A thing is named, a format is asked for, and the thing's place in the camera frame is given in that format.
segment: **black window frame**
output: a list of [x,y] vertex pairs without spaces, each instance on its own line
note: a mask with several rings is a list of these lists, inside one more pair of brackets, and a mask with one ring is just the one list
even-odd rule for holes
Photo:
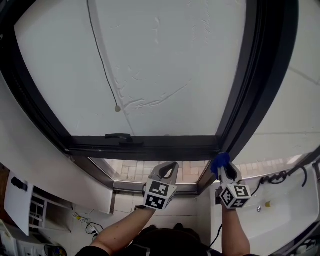
[[[104,177],[89,158],[203,161],[228,152],[234,160],[259,127],[280,89],[298,31],[298,0],[246,1],[237,71],[216,135],[132,136],[130,140],[71,136],[39,92],[17,42],[14,25],[35,1],[10,0],[0,13],[2,75],[21,108],[48,140],[102,184],[120,190],[123,184]],[[201,193],[213,180],[207,166],[194,190]],[[190,192],[184,186],[180,191]]]

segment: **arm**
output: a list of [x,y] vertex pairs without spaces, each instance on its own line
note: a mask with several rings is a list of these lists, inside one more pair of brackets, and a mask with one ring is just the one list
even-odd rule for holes
[[222,253],[225,256],[250,254],[250,243],[243,231],[236,210],[222,204]]
[[99,247],[109,255],[120,251],[133,241],[155,212],[156,210],[151,208],[135,210],[116,224],[104,229],[91,246]]

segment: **black shoe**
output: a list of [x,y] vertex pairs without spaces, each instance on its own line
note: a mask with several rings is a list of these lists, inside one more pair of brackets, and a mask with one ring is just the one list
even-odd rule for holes
[[184,229],[184,225],[182,225],[181,223],[178,223],[174,226],[173,228],[174,230],[183,230]]

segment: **wall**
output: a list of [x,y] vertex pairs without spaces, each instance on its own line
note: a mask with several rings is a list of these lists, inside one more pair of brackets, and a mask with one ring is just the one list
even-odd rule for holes
[[299,1],[293,55],[281,88],[235,164],[293,157],[320,145],[320,2]]
[[29,72],[74,136],[214,135],[237,69],[246,1],[37,0],[15,25]]
[[73,164],[34,126],[0,73],[0,162],[29,183],[109,213],[112,191]]

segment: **person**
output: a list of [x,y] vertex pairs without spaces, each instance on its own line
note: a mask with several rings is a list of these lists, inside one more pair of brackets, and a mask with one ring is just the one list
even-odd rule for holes
[[155,214],[152,208],[138,208],[126,218],[104,229],[90,246],[76,256],[245,256],[250,255],[250,243],[236,210],[222,204],[222,254],[200,241],[192,229],[178,223],[174,229],[158,229],[154,225],[143,230]]

